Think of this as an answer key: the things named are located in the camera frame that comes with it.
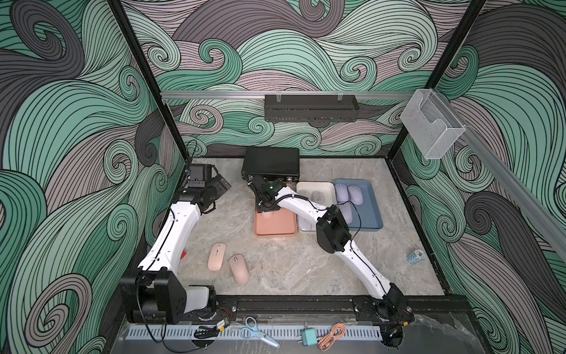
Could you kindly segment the purple mouse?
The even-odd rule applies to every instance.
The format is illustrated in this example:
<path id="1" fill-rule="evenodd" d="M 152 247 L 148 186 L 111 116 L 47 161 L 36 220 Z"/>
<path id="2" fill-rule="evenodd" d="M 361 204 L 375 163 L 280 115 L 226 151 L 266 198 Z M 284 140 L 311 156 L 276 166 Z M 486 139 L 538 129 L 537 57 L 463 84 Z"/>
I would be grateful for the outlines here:
<path id="1" fill-rule="evenodd" d="M 352 223 L 353 221 L 352 203 L 350 201 L 346 201 L 340 204 L 339 208 L 346 223 L 347 224 Z"/>
<path id="2" fill-rule="evenodd" d="M 349 190 L 345 184 L 336 184 L 335 194 L 338 203 L 344 203 L 349 201 Z"/>
<path id="3" fill-rule="evenodd" d="M 363 192 L 361 188 L 357 185 L 350 185 L 347 187 L 349 192 L 349 200 L 354 205 L 362 205 L 363 204 Z"/>

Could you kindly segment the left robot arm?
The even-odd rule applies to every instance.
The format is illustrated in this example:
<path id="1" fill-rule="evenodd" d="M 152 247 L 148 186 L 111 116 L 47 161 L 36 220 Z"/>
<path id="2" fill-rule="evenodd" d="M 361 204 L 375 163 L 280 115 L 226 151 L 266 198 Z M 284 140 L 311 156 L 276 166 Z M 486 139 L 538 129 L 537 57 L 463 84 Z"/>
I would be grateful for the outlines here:
<path id="1" fill-rule="evenodd" d="M 194 165 L 175 191 L 162 230 L 137 268 L 119 282 L 127 320 L 133 324 L 176 325 L 217 310 L 213 286 L 184 287 L 178 266 L 189 236 L 203 214 L 231 185 L 213 165 Z"/>

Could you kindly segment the white mouse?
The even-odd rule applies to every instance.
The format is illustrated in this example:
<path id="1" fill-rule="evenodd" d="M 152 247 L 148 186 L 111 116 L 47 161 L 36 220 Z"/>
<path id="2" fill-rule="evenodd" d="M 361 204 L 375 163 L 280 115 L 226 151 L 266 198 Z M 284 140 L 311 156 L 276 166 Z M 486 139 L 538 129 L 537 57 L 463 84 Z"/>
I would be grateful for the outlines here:
<path id="1" fill-rule="evenodd" d="M 298 194 L 300 194 L 301 196 L 304 196 L 306 199 L 310 200 L 311 199 L 311 192 L 308 190 L 300 190 L 298 192 Z"/>
<path id="2" fill-rule="evenodd" d="M 317 204 L 323 204 L 325 202 L 324 193 L 320 191 L 313 191 L 312 200 Z"/>
<path id="3" fill-rule="evenodd" d="M 297 217 L 297 224 L 299 230 L 302 232 L 312 232 L 312 224 L 307 219 L 302 218 L 300 216 Z"/>

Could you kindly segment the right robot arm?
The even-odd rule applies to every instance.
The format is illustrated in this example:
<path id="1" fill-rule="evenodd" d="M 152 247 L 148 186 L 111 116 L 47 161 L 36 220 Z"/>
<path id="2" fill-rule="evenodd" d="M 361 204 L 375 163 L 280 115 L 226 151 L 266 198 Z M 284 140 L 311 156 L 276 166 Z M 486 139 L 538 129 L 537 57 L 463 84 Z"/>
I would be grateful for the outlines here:
<path id="1" fill-rule="evenodd" d="M 247 173 L 243 174 L 243 180 L 255 195 L 258 212 L 287 209 L 315 224 L 318 245 L 348 265 L 376 302 L 377 313 L 387 322 L 414 321 L 414 313 L 401 290 L 371 264 L 355 243 L 338 205 L 317 204 L 280 180 L 268 181 L 261 175 Z"/>

